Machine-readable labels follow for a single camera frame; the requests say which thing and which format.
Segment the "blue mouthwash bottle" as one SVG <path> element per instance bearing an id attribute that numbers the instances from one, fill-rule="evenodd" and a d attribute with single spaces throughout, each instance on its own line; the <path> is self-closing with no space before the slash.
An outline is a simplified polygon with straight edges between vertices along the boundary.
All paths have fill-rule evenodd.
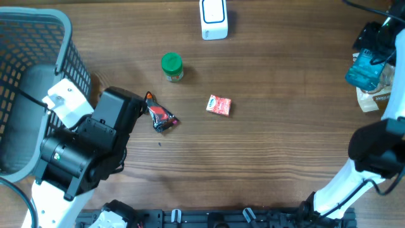
<path id="1" fill-rule="evenodd" d="M 380 75 L 386 62 L 378 60 L 368 49 L 362 49 L 356 61 L 346 73 L 346 81 L 364 91 L 373 91 L 380 83 Z"/>

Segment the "black red snack packet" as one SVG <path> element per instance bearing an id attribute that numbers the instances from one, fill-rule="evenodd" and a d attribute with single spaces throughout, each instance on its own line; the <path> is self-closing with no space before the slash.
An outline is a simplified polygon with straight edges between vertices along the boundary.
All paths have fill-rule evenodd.
<path id="1" fill-rule="evenodd" d="M 149 91 L 146 93 L 145 102 L 156 132 L 162 133 L 179 123 L 179 119 L 165 107 L 158 104 L 153 94 Z"/>

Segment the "brown cookie bag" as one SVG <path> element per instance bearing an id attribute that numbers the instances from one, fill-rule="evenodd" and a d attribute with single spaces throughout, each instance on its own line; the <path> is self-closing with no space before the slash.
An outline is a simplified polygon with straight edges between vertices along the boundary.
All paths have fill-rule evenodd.
<path id="1" fill-rule="evenodd" d="M 353 54 L 353 64 L 358 54 Z M 356 88 L 358 104 L 363 112 L 384 111 L 386 109 L 394 81 L 394 72 L 395 66 L 386 62 L 380 75 L 380 83 L 375 90 L 364 91 L 354 86 Z"/>

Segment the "green lid jar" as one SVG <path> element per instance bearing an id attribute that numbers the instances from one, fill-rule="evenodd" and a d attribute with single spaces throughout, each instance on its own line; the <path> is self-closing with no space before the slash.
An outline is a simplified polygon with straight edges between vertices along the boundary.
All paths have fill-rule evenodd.
<path id="1" fill-rule="evenodd" d="M 177 53 L 166 53 L 161 59 L 161 68 L 170 82 L 178 82 L 184 76 L 183 61 Z"/>

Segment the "red white small box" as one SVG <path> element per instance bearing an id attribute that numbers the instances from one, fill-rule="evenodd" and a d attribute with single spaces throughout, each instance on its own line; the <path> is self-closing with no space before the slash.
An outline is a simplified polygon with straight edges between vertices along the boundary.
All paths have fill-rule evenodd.
<path id="1" fill-rule="evenodd" d="M 228 117 L 230 114 L 231 104 L 231 99 L 210 95 L 206 110 L 211 113 Z"/>

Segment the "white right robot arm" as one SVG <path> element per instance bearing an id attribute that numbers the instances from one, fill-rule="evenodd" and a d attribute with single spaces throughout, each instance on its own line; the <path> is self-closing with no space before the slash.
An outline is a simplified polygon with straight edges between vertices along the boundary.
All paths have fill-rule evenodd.
<path id="1" fill-rule="evenodd" d="M 374 91 L 386 64 L 392 63 L 391 92 L 381 120 L 352 135 L 345 165 L 294 212 L 297 227 L 345 227 L 345 212 L 365 192 L 374 188 L 386 196 L 404 178 L 404 1 L 393 1 L 387 11 L 351 1 L 346 4 L 386 16 L 383 23 L 367 23 L 359 34 L 353 45 L 359 54 L 346 73 L 346 81 Z"/>

